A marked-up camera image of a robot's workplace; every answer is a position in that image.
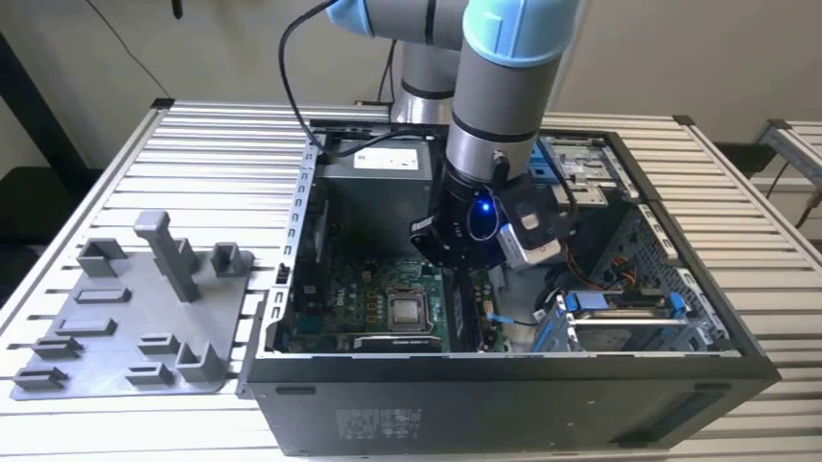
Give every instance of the cable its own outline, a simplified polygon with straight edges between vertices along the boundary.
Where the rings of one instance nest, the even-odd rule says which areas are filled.
[[[390,50],[390,63],[388,64],[388,88],[390,89],[390,103],[396,101],[396,95],[393,94],[393,47],[396,46],[396,40],[392,43]]]
[[[784,170],[787,169],[788,165],[788,162],[784,161],[784,165],[779,169],[779,172],[775,174],[775,177],[772,178],[772,183],[769,183],[768,192],[765,192],[765,199],[771,198],[772,188],[775,188],[775,184],[779,182],[779,178],[781,178],[781,173],[784,173]]]
[[[388,58],[385,58],[385,67],[382,67],[382,78],[380,79],[380,88],[376,90],[376,102],[382,102],[382,88],[385,87],[385,77],[390,73],[390,101],[393,103],[393,50],[396,49],[396,40],[390,40],[390,48],[388,49]]]
[[[402,136],[414,136],[414,137],[424,137],[425,136],[425,131],[424,130],[420,130],[420,129],[400,129],[400,130],[394,130],[392,132],[388,132],[388,133],[380,135],[378,137],[372,138],[370,140],[365,141],[362,144],[356,145],[354,147],[352,147],[350,149],[346,149],[345,151],[333,152],[320,143],[320,141],[317,140],[317,137],[314,136],[313,132],[310,131],[310,128],[308,127],[308,124],[305,123],[305,119],[302,118],[302,115],[301,115],[301,113],[298,111],[298,108],[296,107],[296,100],[293,99],[293,92],[290,91],[290,83],[288,81],[288,75],[286,75],[286,72],[285,72],[285,44],[288,43],[288,38],[289,38],[290,34],[293,33],[293,31],[296,30],[296,28],[308,19],[310,19],[313,16],[316,16],[325,8],[328,8],[330,5],[333,5],[337,1],[338,0],[324,0],[324,2],[317,4],[310,10],[308,10],[305,13],[302,13],[290,22],[290,24],[285,28],[285,31],[282,32],[282,35],[280,36],[280,45],[277,47],[277,66],[280,68],[280,78],[282,79],[282,89],[285,90],[285,97],[286,97],[289,105],[290,105],[290,110],[293,111],[293,117],[296,118],[296,122],[298,123],[298,128],[301,128],[302,132],[305,133],[305,137],[308,138],[308,141],[314,146],[317,146],[317,149],[320,149],[322,154],[325,154],[328,157],[345,157],[345,156],[349,156],[354,152],[357,152],[360,149],[364,149],[365,147],[372,146],[377,142],[388,140],[390,138],[402,137]]]
[[[517,324],[517,325],[524,325],[527,327],[536,327],[539,325],[536,322],[516,321],[515,319],[508,318],[507,316],[495,315],[493,313],[488,313],[485,315],[485,319],[488,321],[500,322],[503,324]]]
[[[122,49],[125,50],[125,53],[128,54],[128,56],[130,57],[130,59],[133,60],[133,62],[142,68],[142,70],[145,71],[145,73],[148,74],[148,76],[152,78],[153,82],[156,83],[156,86],[158,87],[158,89],[162,91],[162,94],[165,95],[166,98],[170,98],[170,94],[168,94],[168,90],[165,89],[165,87],[162,86],[162,84],[158,83],[158,80],[156,80],[154,75],[152,74],[152,72],[148,70],[148,68],[142,65],[142,63],[140,62],[140,60],[137,59],[136,56],[133,56],[133,53],[130,53],[130,50],[128,49],[128,45],[125,44],[125,41],[122,40],[122,37],[120,37],[120,34],[117,33],[117,30],[114,29],[114,26],[112,26],[112,23],[108,22],[108,19],[105,18],[105,15],[102,15],[102,12],[100,12],[100,10],[97,9],[97,7],[93,5],[93,3],[90,2],[90,0],[85,0],[85,2],[88,3],[88,5],[90,6],[90,9],[93,10],[94,13],[97,13],[97,16],[100,16],[100,19],[102,19],[102,22],[105,23],[105,25],[108,26],[108,29],[112,31],[112,34],[114,34],[114,37],[117,38],[117,41],[120,42],[120,45],[122,45]]]
[[[801,225],[804,224],[804,222],[807,221],[807,216],[809,215],[809,211],[812,210],[812,207],[804,207],[804,211],[801,212],[801,216],[799,217],[799,221],[796,221],[796,224],[793,225],[793,227],[796,229],[799,229],[801,227]]]
[[[588,279],[581,274],[581,271],[579,270],[579,267],[576,266],[576,261],[573,260],[573,255],[569,253],[569,246],[567,244],[567,241],[564,242],[564,256],[565,256],[564,262],[567,263],[567,269],[573,274],[573,276],[576,276],[576,279],[579,279],[585,284],[585,286],[588,286],[595,291],[603,291],[604,288],[597,283],[591,281],[591,279]]]

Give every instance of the gray plastic peg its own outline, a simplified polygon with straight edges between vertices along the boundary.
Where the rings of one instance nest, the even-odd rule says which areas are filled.
[[[77,263],[88,277],[117,277],[109,260],[128,258],[116,239],[93,238],[85,242]]]
[[[153,261],[162,275],[168,278],[174,294],[180,301],[194,301],[200,297],[200,292],[190,278],[193,264],[190,259],[193,252],[188,241],[174,240],[168,233],[168,214],[162,210],[146,210],[137,217],[133,231],[138,237],[145,239],[153,252]]]

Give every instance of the wire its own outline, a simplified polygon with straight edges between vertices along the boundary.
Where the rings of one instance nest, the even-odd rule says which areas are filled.
[[[801,228],[801,225],[807,221],[807,216],[809,215],[809,211],[811,210],[812,210],[812,207],[804,207],[804,211],[801,212],[801,216],[799,217],[799,221],[796,221],[796,224],[793,225],[793,227],[796,229]]]
[[[280,78],[282,79],[282,89],[285,90],[285,97],[286,97],[289,105],[290,105],[290,110],[293,111],[293,117],[296,118],[296,122],[298,123],[298,128],[301,128],[302,132],[305,133],[305,137],[308,138],[308,141],[314,146],[317,146],[317,149],[320,149],[322,154],[325,154],[328,157],[345,157],[345,156],[350,156],[360,149],[364,149],[365,147],[372,146],[377,142],[388,140],[390,138],[402,137],[402,136],[414,136],[414,137],[424,137],[425,136],[425,131],[424,130],[420,130],[420,129],[400,129],[400,130],[394,130],[392,132],[388,132],[388,133],[380,135],[378,137],[372,138],[370,140],[365,141],[362,144],[356,145],[354,147],[346,149],[345,151],[333,152],[320,143],[320,140],[317,140],[317,137],[314,136],[313,132],[310,131],[310,128],[308,127],[308,124],[305,123],[305,119],[302,118],[301,112],[298,111],[298,108],[296,106],[296,100],[293,99],[293,92],[290,91],[290,83],[288,81],[288,75],[286,75],[286,72],[285,72],[285,44],[288,43],[288,38],[289,38],[290,34],[293,33],[293,31],[296,30],[296,28],[308,19],[310,19],[313,16],[316,16],[325,8],[328,8],[330,5],[333,5],[337,1],[338,0],[324,0],[324,2],[317,4],[310,10],[308,10],[305,13],[302,13],[290,22],[290,24],[285,28],[285,31],[282,32],[282,35],[280,36],[280,45],[277,47],[277,65],[278,65],[278,68],[280,68]]]
[[[571,274],[576,276],[576,279],[579,279],[585,284],[585,286],[588,286],[595,291],[603,291],[604,288],[581,274],[581,271],[576,266],[576,261],[573,260],[573,255],[569,253],[569,246],[567,245],[567,242],[564,242],[564,256],[567,269],[569,270]]]
[[[117,38],[117,41],[120,42],[120,45],[122,45],[122,49],[125,50],[125,53],[128,54],[128,56],[130,57],[133,62],[142,68],[142,70],[145,71],[148,76],[152,78],[153,82],[156,83],[156,86],[162,91],[162,94],[165,95],[165,97],[170,98],[170,94],[168,94],[168,90],[165,89],[162,84],[158,83],[158,80],[156,80],[156,77],[152,74],[152,72],[145,67],[145,65],[140,62],[137,57],[133,56],[133,53],[130,53],[130,50],[128,49],[128,45],[125,44],[125,41],[122,40],[122,37],[120,37],[120,34],[117,33],[117,30],[114,29],[114,26],[112,26],[112,23],[108,22],[108,19],[105,18],[105,15],[102,14],[102,12],[100,12],[100,10],[97,9],[96,5],[90,2],[90,0],[85,0],[85,2],[90,6],[90,9],[93,10],[93,12],[97,13],[97,16],[100,16],[100,19],[102,19],[102,22],[105,23],[109,31],[112,31],[112,34],[114,34],[114,37]]]
[[[775,184],[779,182],[779,178],[781,178],[781,173],[784,173],[784,170],[787,169],[788,165],[789,165],[788,162],[784,161],[784,165],[781,166],[781,168],[779,169],[779,172],[772,177],[772,183],[769,183],[768,192],[765,192],[765,199],[771,198],[772,188],[775,188]]]
[[[396,46],[396,40],[392,44],[390,50],[390,63],[388,64],[388,88],[390,89],[390,103],[396,101],[396,95],[393,94],[393,47]]]
[[[380,88],[376,90],[376,102],[382,102],[382,88],[385,87],[385,77],[389,77],[390,82],[390,101],[393,103],[393,50],[396,49],[396,40],[390,40],[390,48],[388,49],[388,58],[385,58],[385,67],[382,68],[382,78],[380,79]]]
[[[536,297],[536,302],[533,304],[533,312],[539,311],[544,306],[549,307],[553,304],[553,299],[556,298],[556,294],[560,292],[560,288],[555,288],[548,291],[547,288],[539,293]]]
[[[516,325],[524,325],[527,327],[536,327],[539,325],[536,322],[523,322],[523,321],[516,321],[516,320],[512,320],[512,321]]]

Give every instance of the slotted aluminum surface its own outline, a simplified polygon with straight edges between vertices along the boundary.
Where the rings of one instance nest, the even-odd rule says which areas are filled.
[[[384,110],[306,108],[309,117],[380,120]],[[449,456],[447,460],[822,460],[820,257],[744,183],[699,130],[669,117],[549,114],[545,127],[612,130],[647,172],[783,381],[669,452]],[[141,245],[136,211],[169,211],[197,247],[236,241],[256,254],[242,314],[269,285],[302,135],[281,106],[178,102],[152,111],[19,289],[0,311],[0,455],[31,461],[278,460],[256,403],[218,394],[15,402],[10,376],[80,274],[86,237]],[[250,320],[240,320],[237,372]],[[420,460],[397,457],[396,460]]]
[[[768,121],[756,142],[768,144],[816,189],[822,188],[822,122]]]

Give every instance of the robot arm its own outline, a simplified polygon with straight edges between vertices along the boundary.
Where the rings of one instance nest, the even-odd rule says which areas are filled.
[[[330,21],[374,37],[460,49],[447,166],[433,216],[410,241],[437,265],[489,268],[559,253],[567,229],[527,164],[576,0],[340,0]]]

